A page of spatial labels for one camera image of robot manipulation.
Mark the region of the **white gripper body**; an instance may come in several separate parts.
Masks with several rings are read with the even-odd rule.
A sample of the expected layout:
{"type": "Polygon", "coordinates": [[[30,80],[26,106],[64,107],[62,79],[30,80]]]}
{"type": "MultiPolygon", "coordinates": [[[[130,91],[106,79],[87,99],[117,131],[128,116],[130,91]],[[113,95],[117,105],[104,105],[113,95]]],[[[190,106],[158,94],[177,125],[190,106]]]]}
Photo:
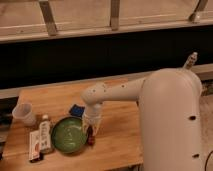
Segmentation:
{"type": "Polygon", "coordinates": [[[92,128],[92,134],[96,135],[101,124],[101,115],[88,115],[86,113],[82,116],[82,130],[84,133],[92,128]]]}

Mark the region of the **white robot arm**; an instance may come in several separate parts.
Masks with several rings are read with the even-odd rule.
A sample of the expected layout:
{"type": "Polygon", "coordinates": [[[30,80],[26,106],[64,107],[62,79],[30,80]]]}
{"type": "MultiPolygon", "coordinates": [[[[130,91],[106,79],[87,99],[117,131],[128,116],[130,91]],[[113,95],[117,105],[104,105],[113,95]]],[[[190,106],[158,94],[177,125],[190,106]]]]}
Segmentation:
{"type": "Polygon", "coordinates": [[[144,171],[203,171],[200,78],[184,68],[167,68],[109,87],[84,90],[83,129],[97,132],[101,104],[136,101],[140,111],[144,171]]]}

